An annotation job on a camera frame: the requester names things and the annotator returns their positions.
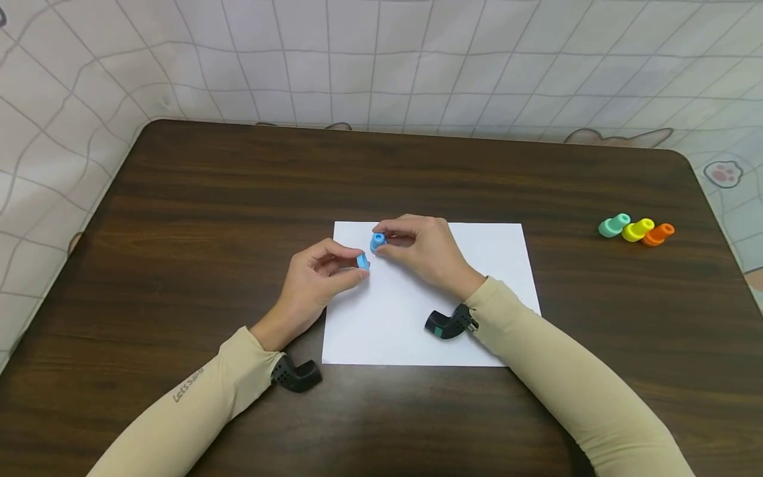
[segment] white paper sheet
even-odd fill
[[[328,306],[324,364],[503,366],[470,333],[441,340],[424,330],[432,310],[450,315],[457,300],[369,249],[375,222],[336,222],[334,240],[363,249],[371,276]],[[466,260],[500,279],[540,312],[521,224],[450,224]]]

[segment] person's left hand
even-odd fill
[[[250,329],[262,348],[282,350],[315,323],[331,298],[368,277],[368,270],[357,268],[361,253],[330,238],[296,253],[275,306]]]

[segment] yellow peg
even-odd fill
[[[622,235],[629,242],[638,242],[653,228],[655,228],[655,223],[652,219],[643,218],[635,224],[627,224],[623,228]]]

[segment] person's right hand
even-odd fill
[[[379,222],[373,231],[387,237],[387,245],[378,247],[377,255],[403,263],[460,301],[485,282],[485,276],[464,259],[444,218],[405,214]]]

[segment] wooden table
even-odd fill
[[[621,211],[678,232],[654,249],[597,236]],[[0,474],[84,475],[268,310],[290,255],[336,220],[404,212],[521,222],[546,319],[644,398],[697,475],[760,475],[763,323],[679,154],[180,121],[140,136],[0,376]],[[323,332],[288,352],[320,361]],[[587,471],[506,369],[322,372],[304,395],[271,388],[192,475]]]

